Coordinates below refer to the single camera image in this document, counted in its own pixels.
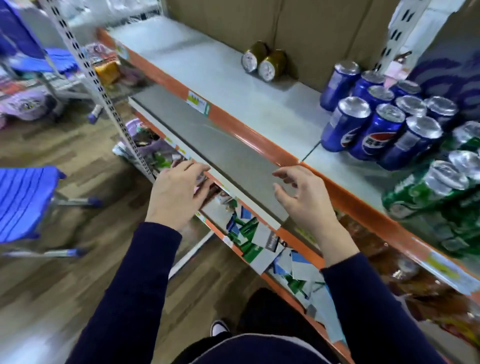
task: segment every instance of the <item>blue stool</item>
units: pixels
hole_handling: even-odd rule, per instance
[[[20,245],[40,237],[42,221],[59,205],[100,207],[96,198],[66,198],[55,191],[66,178],[56,167],[0,169],[0,246],[16,242],[16,248],[2,253],[14,257],[78,257],[79,249],[34,252]]]

